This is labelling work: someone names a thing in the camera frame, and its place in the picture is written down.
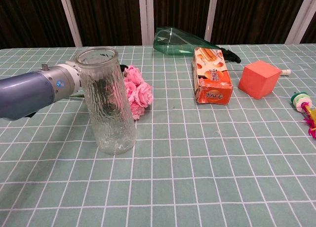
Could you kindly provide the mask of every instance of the wafer roll image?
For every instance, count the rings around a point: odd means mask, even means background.
[[[203,57],[208,62],[214,62],[217,59],[216,55],[209,48],[201,48],[200,50],[201,50]]]
[[[197,57],[200,58],[202,60],[202,62],[204,62],[204,64],[207,63],[202,54],[198,54]]]

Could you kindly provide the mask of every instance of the textured glass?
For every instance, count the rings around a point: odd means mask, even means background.
[[[136,128],[127,100],[118,53],[94,47],[75,56],[99,150],[119,154],[135,144]]]

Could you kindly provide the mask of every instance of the red cube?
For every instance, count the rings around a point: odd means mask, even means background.
[[[280,75],[279,68],[257,61],[245,66],[238,88],[259,100],[273,91]]]

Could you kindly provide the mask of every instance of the toy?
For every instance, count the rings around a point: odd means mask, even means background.
[[[304,120],[310,127],[308,134],[316,139],[316,109],[311,109],[313,106],[311,97],[306,92],[295,93],[291,102],[298,112],[304,113]]]
[[[259,100],[273,91],[280,75],[279,68],[257,61],[245,66],[238,88]]]

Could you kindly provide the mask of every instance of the pink flower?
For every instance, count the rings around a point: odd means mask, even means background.
[[[133,82],[129,81],[127,78],[124,78],[124,84],[125,84],[125,89],[126,89],[129,105],[131,105],[135,100],[136,85]]]
[[[144,81],[139,69],[132,65],[125,69],[125,74],[126,78],[132,81],[135,85],[139,85]]]
[[[131,104],[130,109],[132,110],[134,120],[139,119],[139,116],[142,116],[145,113],[145,108],[140,107],[139,104],[137,104],[136,102],[133,102]]]
[[[153,102],[152,87],[146,82],[142,82],[136,88],[135,102],[144,108]]]

